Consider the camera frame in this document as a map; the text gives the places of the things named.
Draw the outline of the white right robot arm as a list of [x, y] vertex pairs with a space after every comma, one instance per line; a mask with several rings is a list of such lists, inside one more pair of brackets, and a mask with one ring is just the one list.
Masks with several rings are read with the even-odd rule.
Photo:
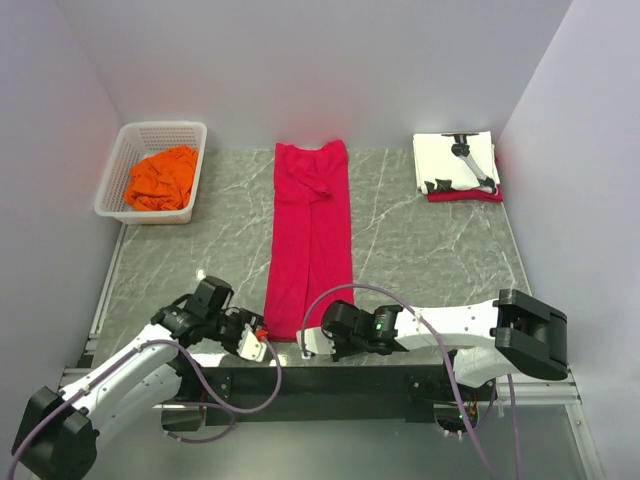
[[439, 387], [452, 399], [513, 373], [546, 381], [568, 377], [567, 316], [516, 289], [472, 305], [395, 304], [372, 313], [336, 300], [319, 327], [298, 337], [308, 352], [335, 361], [363, 352], [385, 356], [443, 346], [452, 356], [451, 366], [439, 374]]

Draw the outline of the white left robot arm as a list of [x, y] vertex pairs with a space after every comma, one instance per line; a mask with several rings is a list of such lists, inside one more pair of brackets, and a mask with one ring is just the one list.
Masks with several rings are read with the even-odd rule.
[[262, 315], [230, 306], [225, 281], [207, 276], [192, 293], [157, 310], [125, 347], [58, 391], [43, 387], [24, 410], [7, 476], [23, 465], [40, 479], [81, 479], [101, 445], [138, 413], [171, 398], [193, 399], [200, 366], [189, 347], [204, 339], [241, 359], [266, 352]]

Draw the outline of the crimson red t shirt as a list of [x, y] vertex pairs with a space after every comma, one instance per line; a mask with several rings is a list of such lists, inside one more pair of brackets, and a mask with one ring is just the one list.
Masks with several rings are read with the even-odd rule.
[[312, 302], [353, 281], [349, 157], [341, 140], [308, 150], [278, 143], [264, 318], [270, 337], [294, 342]]

